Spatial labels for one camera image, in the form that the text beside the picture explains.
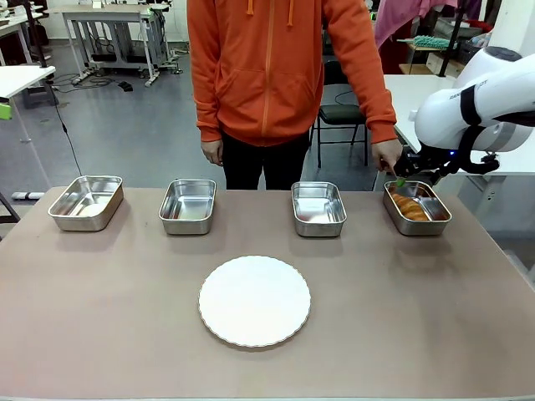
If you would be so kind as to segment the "person's right hand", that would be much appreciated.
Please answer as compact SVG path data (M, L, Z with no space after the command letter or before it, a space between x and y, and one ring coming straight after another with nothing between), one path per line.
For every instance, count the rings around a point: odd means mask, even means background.
M222 166L223 143L221 140L201 142L201 150L211 164Z

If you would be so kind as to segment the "person's left hand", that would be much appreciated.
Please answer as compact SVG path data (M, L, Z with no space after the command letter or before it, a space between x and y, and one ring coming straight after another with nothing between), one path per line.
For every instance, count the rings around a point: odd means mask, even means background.
M378 171L395 173L395 164L402 155L398 140L388 140L371 145L372 156Z

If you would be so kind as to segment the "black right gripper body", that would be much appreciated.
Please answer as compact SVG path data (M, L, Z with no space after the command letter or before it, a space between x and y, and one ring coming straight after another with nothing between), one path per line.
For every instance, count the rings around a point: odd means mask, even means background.
M395 176L409 179L423 176L427 180L439 180L440 156L436 152L404 152L395 163Z

